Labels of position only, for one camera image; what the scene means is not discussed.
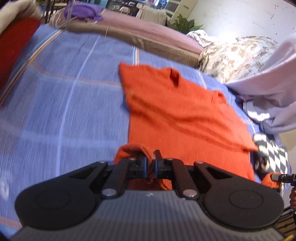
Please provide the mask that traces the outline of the red garment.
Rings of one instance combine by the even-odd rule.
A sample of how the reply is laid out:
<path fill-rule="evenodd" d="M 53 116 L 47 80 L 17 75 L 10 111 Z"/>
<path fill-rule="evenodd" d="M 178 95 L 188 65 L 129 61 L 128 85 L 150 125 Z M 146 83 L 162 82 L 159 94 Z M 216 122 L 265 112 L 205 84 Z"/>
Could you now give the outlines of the red garment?
<path fill-rule="evenodd" d="M 1 90 L 7 84 L 18 56 L 40 25 L 41 21 L 34 18 L 15 19 L 1 33 Z"/>

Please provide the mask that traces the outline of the floral beige duvet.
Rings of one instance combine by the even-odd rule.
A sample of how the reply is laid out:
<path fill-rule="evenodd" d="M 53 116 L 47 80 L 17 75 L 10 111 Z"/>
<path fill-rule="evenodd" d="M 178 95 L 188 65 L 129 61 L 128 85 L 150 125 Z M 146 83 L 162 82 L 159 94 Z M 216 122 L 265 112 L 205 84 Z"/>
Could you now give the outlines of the floral beige duvet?
<path fill-rule="evenodd" d="M 198 69 L 220 83 L 236 82 L 258 73 L 279 46 L 267 36 L 219 39 L 203 30 L 187 35 L 204 49 Z"/>

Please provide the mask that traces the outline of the orange knit sweater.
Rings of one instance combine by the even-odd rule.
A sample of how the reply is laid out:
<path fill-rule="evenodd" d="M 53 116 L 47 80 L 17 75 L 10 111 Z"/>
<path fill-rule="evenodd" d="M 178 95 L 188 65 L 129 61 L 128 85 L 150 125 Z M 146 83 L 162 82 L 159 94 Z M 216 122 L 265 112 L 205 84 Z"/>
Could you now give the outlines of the orange knit sweater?
<path fill-rule="evenodd" d="M 218 90 L 186 80 L 175 69 L 119 64 L 119 75 L 130 114 L 128 143 L 115 162 L 147 156 L 197 161 L 255 180 L 250 154 L 257 150 L 247 125 Z"/>

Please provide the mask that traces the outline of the cream dotted fabric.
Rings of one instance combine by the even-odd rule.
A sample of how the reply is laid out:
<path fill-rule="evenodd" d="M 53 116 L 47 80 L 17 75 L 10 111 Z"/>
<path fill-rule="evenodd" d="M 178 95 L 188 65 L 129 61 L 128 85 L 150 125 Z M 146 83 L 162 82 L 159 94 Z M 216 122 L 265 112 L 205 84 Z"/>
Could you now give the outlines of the cream dotted fabric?
<path fill-rule="evenodd" d="M 34 18 L 40 20 L 42 17 L 41 7 L 31 0 L 9 1 L 1 8 L 1 31 L 9 26 L 16 18 Z"/>

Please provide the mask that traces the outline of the checkered green white garment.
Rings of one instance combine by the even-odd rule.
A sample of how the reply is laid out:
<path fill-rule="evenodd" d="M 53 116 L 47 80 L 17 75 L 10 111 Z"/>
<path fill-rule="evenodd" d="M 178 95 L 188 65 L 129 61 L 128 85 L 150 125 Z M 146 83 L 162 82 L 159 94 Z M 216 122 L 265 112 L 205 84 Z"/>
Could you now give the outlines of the checkered green white garment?
<path fill-rule="evenodd" d="M 278 146 L 262 133 L 255 134 L 253 141 L 258 148 L 254 157 L 254 169 L 257 173 L 267 174 L 278 172 L 288 174 L 290 164 L 285 147 Z"/>

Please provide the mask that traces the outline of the purple blanket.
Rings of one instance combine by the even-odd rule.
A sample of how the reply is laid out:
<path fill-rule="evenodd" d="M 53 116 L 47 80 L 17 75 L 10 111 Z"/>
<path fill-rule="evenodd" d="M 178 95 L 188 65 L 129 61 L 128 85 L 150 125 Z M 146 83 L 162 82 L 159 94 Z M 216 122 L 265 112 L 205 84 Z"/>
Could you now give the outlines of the purple blanket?
<path fill-rule="evenodd" d="M 104 8 L 96 4 L 89 4 L 80 1 L 74 1 L 72 4 L 71 18 L 77 19 L 93 19 L 95 21 L 102 21 L 101 12 Z"/>

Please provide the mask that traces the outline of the lavender grey garment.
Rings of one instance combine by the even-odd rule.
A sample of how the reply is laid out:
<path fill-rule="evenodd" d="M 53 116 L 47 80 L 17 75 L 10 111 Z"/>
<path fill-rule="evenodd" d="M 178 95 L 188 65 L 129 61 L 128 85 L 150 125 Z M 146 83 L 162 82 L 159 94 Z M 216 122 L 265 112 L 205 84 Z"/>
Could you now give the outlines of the lavender grey garment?
<path fill-rule="evenodd" d="M 295 129 L 295 33 L 254 75 L 226 84 L 243 99 L 243 110 L 265 133 Z"/>

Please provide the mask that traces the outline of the green potted plant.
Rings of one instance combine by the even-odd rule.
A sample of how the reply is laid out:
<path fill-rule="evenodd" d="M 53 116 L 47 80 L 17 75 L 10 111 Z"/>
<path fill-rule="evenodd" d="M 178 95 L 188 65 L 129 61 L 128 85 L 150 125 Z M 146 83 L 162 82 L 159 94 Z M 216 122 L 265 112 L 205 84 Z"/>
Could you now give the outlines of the green potted plant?
<path fill-rule="evenodd" d="M 189 32 L 199 30 L 203 27 L 203 25 L 195 25 L 195 20 L 189 21 L 181 14 L 177 16 L 174 22 L 167 20 L 166 26 L 183 34 L 188 34 Z"/>

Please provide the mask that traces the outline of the beige cushion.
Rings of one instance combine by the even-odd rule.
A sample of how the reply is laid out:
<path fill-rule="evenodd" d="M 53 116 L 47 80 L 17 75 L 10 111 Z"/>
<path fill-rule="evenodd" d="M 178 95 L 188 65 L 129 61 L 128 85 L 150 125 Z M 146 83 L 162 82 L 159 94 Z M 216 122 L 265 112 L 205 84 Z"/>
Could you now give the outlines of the beige cushion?
<path fill-rule="evenodd" d="M 167 13 L 164 9 L 155 9 L 145 5 L 139 9 L 136 17 L 146 22 L 153 22 L 164 26 L 167 20 Z"/>

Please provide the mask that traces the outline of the blue plaid bed sheet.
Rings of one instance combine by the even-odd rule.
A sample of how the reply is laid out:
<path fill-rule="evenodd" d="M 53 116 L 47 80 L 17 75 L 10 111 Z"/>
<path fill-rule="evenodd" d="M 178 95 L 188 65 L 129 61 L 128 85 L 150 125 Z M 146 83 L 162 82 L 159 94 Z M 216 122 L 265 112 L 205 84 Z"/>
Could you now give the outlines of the blue plaid bed sheet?
<path fill-rule="evenodd" d="M 130 117 L 120 62 L 174 68 L 222 92 L 248 131 L 260 130 L 225 85 L 194 68 L 110 37 L 41 26 L 1 94 L 1 232 L 11 240 L 282 240 L 274 228 L 224 228 L 175 192 L 128 191 L 67 231 L 22 228 L 14 208 L 22 190 L 96 161 L 111 163 L 127 142 Z"/>

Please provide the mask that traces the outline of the pink covered bed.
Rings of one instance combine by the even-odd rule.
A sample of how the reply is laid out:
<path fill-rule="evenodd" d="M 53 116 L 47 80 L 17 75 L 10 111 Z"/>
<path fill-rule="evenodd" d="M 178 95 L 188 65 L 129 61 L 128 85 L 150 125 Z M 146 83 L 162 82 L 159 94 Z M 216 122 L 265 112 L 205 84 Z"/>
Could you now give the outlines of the pink covered bed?
<path fill-rule="evenodd" d="M 67 8 L 58 10 L 49 20 L 56 29 L 74 33 L 96 33 L 126 42 L 138 49 L 191 67 L 198 67 L 204 49 L 193 38 L 169 27 L 146 22 L 133 16 L 107 9 L 97 15 L 102 19 L 71 17 L 67 23 Z"/>

